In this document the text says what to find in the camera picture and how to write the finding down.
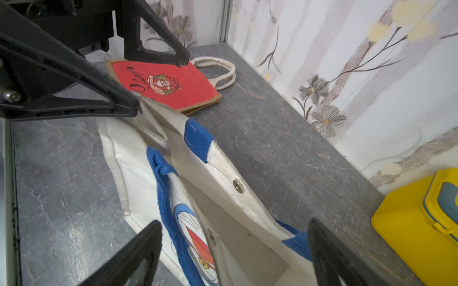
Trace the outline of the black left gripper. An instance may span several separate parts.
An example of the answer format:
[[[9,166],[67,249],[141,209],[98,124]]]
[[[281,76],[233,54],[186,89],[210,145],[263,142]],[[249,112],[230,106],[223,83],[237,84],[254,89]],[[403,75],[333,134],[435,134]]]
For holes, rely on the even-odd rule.
[[[136,97],[85,58],[109,50],[115,10],[124,59],[188,65],[186,47],[145,1],[2,1],[1,117],[136,116]],[[144,46],[142,21],[157,34],[149,40],[169,46],[169,52]]]

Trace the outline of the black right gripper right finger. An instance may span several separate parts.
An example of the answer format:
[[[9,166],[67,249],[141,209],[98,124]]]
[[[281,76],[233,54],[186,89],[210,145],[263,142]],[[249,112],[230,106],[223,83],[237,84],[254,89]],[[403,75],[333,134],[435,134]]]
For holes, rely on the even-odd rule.
[[[308,245],[317,284],[320,286],[387,286],[317,218],[308,226]]]

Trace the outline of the white Doraemon canvas bag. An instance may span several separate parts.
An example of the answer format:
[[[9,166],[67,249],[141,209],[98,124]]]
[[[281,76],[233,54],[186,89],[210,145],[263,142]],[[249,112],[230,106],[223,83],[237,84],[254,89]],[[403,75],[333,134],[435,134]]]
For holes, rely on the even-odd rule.
[[[160,261],[185,286],[314,286],[307,234],[275,220],[197,121],[139,98],[100,117],[104,158],[131,228],[162,224]]]

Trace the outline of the red Christmas jute bag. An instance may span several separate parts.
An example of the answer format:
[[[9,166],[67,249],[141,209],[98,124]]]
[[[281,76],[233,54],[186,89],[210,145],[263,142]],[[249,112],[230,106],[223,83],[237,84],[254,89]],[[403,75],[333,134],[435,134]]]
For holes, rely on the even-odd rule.
[[[111,77],[131,92],[190,115],[222,100],[220,90],[236,80],[236,66],[222,58],[196,57],[186,66],[106,60]],[[200,67],[217,66],[227,72],[208,79]]]

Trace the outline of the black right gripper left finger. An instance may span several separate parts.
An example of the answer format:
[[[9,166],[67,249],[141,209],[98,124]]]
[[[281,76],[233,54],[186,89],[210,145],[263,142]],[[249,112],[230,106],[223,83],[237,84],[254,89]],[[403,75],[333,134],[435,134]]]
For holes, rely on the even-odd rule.
[[[117,252],[83,286],[151,286],[162,249],[162,225],[154,220]]]

